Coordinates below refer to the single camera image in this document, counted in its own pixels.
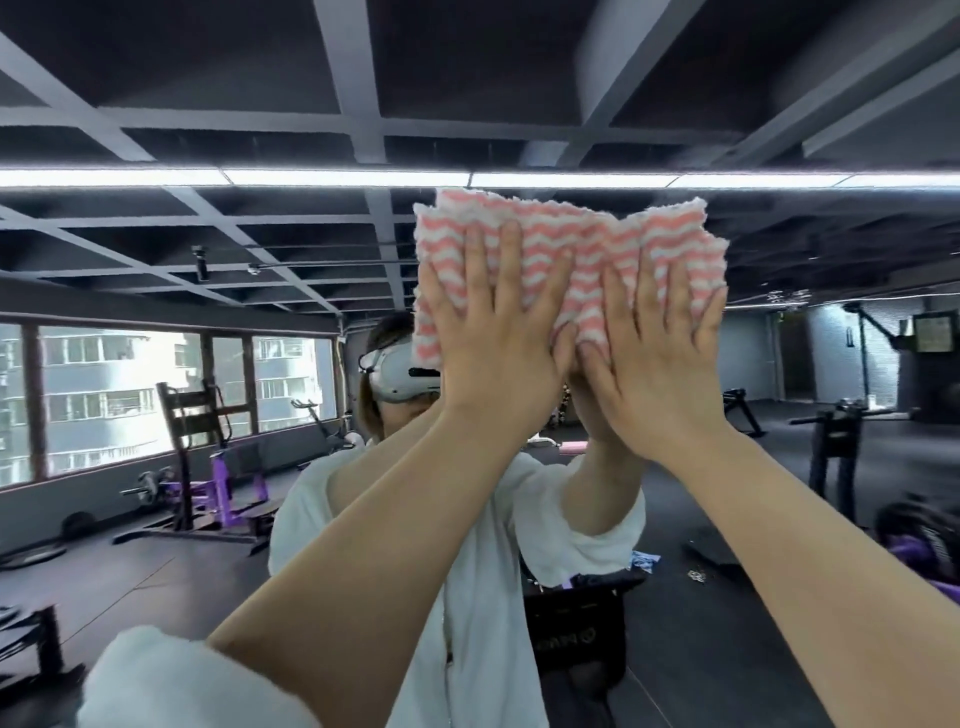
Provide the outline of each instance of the right hand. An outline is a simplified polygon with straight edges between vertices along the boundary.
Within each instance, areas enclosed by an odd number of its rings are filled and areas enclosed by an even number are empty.
[[[576,329],[567,325],[551,351],[550,334],[573,269],[570,255],[554,264],[537,300],[523,310],[522,232],[500,229],[500,268],[491,291],[483,232],[467,229],[467,311],[446,295],[429,262],[420,265],[420,291],[430,305],[443,356],[443,408],[467,413],[517,446],[547,421],[573,362]]]
[[[592,345],[581,357],[607,421],[633,452],[667,468],[730,431],[717,376],[720,321],[727,289],[714,293],[700,325],[690,317],[686,266],[670,266],[668,308],[657,300],[653,263],[640,266],[636,302],[612,266],[603,275],[612,365]]]

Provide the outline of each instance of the hair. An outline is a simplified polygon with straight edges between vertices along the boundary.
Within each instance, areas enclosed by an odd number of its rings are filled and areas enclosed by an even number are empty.
[[[414,332],[414,315],[409,311],[398,311],[380,319],[367,337],[365,353],[389,347]],[[367,433],[377,440],[383,439],[383,418],[380,407],[373,398],[370,375],[360,375],[360,387],[357,391],[357,415],[360,424]]]

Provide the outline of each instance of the forearm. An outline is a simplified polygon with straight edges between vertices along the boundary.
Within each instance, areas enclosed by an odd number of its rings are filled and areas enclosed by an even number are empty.
[[[742,435],[668,466],[740,559],[837,726],[960,713],[955,605]]]
[[[476,430],[444,413],[209,643],[299,696],[324,728],[382,726],[461,543],[516,454],[519,441]]]
[[[644,465],[643,458],[623,445],[591,440],[564,489],[564,518],[570,528],[599,536],[621,523],[636,502]]]
[[[326,496],[330,510],[339,516],[351,503],[392,468],[401,457],[416,445],[440,417],[440,401],[399,432],[395,432],[375,448],[347,463],[330,477]]]

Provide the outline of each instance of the white shirt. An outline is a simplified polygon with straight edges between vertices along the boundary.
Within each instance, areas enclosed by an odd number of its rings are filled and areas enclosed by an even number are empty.
[[[277,513],[271,573],[332,520],[327,481],[364,450],[337,452],[303,471]],[[641,494],[610,532],[573,531],[561,494],[579,460],[544,466],[526,453],[514,458],[433,605],[388,728],[547,727],[518,554],[547,586],[578,573],[625,569],[645,522]],[[87,680],[79,718],[80,728],[318,728],[296,698],[262,676],[200,643],[145,627],[108,647]]]

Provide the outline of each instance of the pink and white striped cloth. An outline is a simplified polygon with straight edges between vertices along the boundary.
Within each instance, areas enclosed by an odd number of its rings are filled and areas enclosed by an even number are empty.
[[[500,226],[517,220],[523,230],[523,304],[532,303],[560,252],[574,250],[574,270],[563,308],[554,326],[577,325],[577,343],[595,343],[609,359],[610,343],[603,311],[600,273],[609,259],[623,277],[633,303],[641,253],[648,250],[656,263],[660,301],[666,299],[667,266],[681,258],[690,276],[695,319],[710,296],[724,285],[728,242],[704,230],[707,203],[697,198],[680,205],[650,207],[617,220],[608,212],[594,212],[568,203],[507,200],[482,190],[441,189],[434,206],[414,205],[417,214],[417,258],[429,260],[447,295],[460,310],[467,305],[464,245],[468,224],[480,223],[487,246],[491,282],[499,267]],[[414,303],[414,364],[437,369],[440,341],[426,300],[418,290]]]

